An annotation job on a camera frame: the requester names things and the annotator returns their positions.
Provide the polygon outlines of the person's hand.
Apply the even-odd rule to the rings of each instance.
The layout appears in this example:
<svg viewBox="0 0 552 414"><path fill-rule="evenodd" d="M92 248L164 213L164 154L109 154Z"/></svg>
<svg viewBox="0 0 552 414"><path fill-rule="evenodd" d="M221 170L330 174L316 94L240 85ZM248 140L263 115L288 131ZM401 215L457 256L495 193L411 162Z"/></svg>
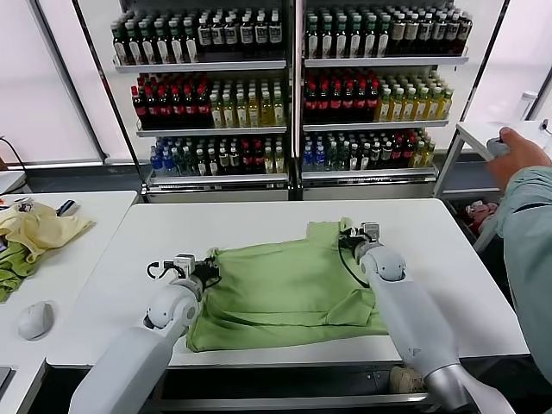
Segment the person's hand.
<svg viewBox="0 0 552 414"><path fill-rule="evenodd" d="M504 191L510 179L522 169L551 166L548 155L537 144L523 138L514 129L502 128L499 137L510 152L488 162L487 167L500 190Z"/></svg>

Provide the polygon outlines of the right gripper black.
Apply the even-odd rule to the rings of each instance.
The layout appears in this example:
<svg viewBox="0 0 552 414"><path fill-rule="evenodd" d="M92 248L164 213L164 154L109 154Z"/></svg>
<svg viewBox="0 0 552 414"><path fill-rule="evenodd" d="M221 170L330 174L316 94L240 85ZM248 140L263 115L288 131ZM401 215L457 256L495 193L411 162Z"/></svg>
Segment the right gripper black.
<svg viewBox="0 0 552 414"><path fill-rule="evenodd" d="M366 242L367 238L363 231L357 228L348 228L340 233L340 249L355 251Z"/></svg>

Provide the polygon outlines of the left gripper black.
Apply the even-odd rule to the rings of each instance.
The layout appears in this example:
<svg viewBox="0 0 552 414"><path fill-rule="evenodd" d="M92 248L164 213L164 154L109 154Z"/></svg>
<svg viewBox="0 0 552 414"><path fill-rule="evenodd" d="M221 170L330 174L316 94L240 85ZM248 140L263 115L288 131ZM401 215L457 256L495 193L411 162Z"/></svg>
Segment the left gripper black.
<svg viewBox="0 0 552 414"><path fill-rule="evenodd" d="M202 282L203 288L210 288L221 281L219 267L212 257L197 261L192 274Z"/></svg>

